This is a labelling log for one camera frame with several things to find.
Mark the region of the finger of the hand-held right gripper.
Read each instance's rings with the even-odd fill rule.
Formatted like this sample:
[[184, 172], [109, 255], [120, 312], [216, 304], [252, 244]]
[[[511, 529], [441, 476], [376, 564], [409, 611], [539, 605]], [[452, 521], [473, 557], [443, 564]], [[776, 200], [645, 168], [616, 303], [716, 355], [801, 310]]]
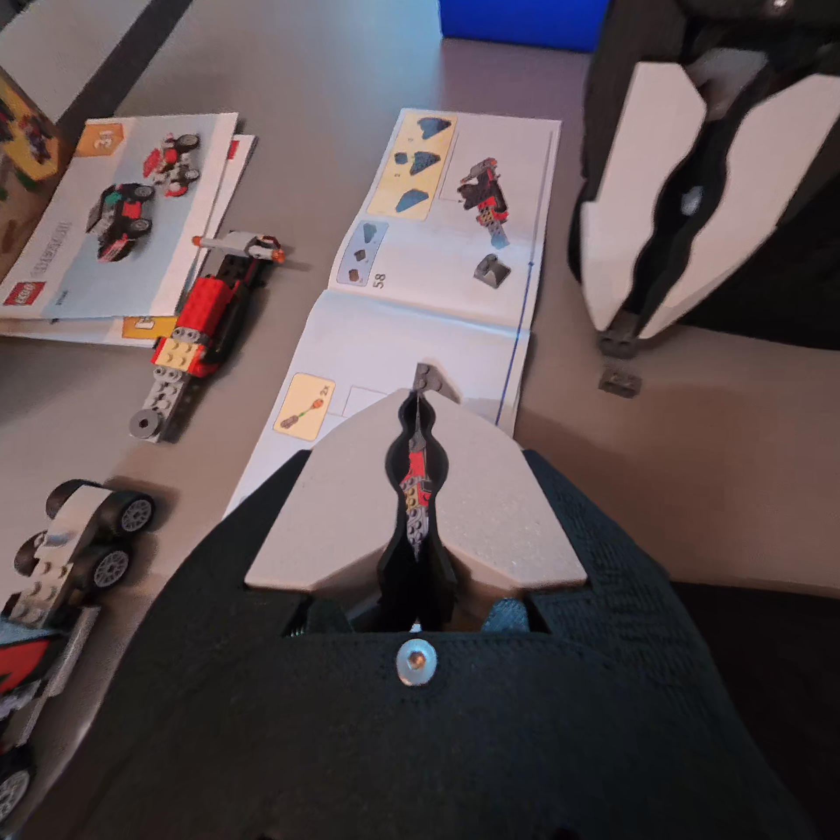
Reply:
[[638, 62], [597, 191], [576, 221], [584, 301], [599, 335], [657, 335], [729, 278], [718, 218], [729, 123], [675, 62]]
[[752, 108], [727, 156], [721, 200], [686, 267], [639, 333], [650, 340], [708, 297], [775, 230], [838, 119], [839, 78], [813, 74]]

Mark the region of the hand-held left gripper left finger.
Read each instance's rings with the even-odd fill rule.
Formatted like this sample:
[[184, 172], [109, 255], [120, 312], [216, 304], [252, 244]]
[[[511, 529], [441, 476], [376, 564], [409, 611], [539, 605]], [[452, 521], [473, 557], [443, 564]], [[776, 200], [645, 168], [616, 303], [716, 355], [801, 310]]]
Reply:
[[351, 634], [356, 611], [381, 596], [377, 565], [397, 526], [399, 491], [386, 458], [403, 434], [401, 388], [344, 419], [307, 452], [245, 576], [260, 594], [288, 595], [303, 634]]

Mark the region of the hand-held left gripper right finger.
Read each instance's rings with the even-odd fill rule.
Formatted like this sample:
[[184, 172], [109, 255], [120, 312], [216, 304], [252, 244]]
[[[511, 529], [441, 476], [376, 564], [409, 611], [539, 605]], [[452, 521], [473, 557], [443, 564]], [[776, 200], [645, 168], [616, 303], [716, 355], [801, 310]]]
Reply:
[[417, 392], [417, 561], [431, 590], [425, 629], [476, 622], [498, 600], [587, 584], [521, 448], [432, 392]]

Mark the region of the dark grey lego wedge plate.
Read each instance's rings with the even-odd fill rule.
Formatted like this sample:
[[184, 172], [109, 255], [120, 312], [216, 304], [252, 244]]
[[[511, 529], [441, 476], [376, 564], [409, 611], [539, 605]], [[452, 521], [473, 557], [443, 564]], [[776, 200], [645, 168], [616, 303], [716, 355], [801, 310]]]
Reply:
[[449, 401], [460, 404], [460, 395], [448, 378], [434, 364], [418, 362], [416, 364], [412, 390], [416, 394], [437, 393]]

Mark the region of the open lego instruction booklet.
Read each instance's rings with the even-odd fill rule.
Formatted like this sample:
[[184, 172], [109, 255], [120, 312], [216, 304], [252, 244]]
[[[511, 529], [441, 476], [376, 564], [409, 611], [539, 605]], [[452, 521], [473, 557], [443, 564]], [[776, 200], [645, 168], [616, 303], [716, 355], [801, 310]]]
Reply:
[[225, 515], [419, 363], [513, 435], [562, 127], [400, 111]]

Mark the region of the red and grey lego dragster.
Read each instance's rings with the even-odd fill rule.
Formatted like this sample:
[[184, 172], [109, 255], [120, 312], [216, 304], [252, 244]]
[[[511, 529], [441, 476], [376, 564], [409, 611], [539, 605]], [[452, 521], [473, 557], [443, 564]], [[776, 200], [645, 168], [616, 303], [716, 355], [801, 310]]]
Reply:
[[221, 238], [194, 236], [192, 242], [223, 257], [214, 274], [194, 280], [174, 328], [154, 346], [152, 387], [129, 422], [131, 436], [149, 443], [173, 439], [199, 383], [227, 362], [265, 269], [286, 259], [270, 235], [232, 231]]

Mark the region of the grey lego car black wheels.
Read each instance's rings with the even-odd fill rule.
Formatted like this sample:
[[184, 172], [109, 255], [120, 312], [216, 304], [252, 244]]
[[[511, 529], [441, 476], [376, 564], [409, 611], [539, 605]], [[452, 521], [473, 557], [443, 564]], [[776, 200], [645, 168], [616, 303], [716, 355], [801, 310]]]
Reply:
[[26, 586], [5, 611], [11, 624], [33, 631], [57, 627], [70, 606], [89, 603], [123, 580], [156, 502], [139, 490], [70, 479], [49, 494], [45, 513], [47, 528], [15, 555], [14, 569]]

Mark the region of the red and grey lego vehicle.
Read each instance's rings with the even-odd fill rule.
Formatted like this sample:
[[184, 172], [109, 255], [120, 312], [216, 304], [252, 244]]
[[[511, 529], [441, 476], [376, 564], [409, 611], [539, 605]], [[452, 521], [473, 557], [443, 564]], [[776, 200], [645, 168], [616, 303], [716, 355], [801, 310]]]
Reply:
[[100, 612], [98, 605], [71, 607], [72, 623], [42, 631], [2, 618], [2, 829], [36, 778], [29, 746], [36, 723], [66, 687]]

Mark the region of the yellow lego box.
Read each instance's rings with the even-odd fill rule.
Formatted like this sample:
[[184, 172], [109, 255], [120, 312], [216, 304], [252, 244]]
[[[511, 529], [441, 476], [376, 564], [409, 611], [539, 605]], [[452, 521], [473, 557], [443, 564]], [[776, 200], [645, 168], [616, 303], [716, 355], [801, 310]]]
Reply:
[[56, 126], [1, 71], [1, 278], [20, 257], [70, 160]]

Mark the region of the blue box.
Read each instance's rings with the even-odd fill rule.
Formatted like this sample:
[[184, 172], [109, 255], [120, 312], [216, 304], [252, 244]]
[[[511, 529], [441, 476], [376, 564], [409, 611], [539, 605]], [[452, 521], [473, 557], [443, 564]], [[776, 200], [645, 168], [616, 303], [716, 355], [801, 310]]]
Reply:
[[448, 39], [591, 53], [608, 1], [439, 1]]

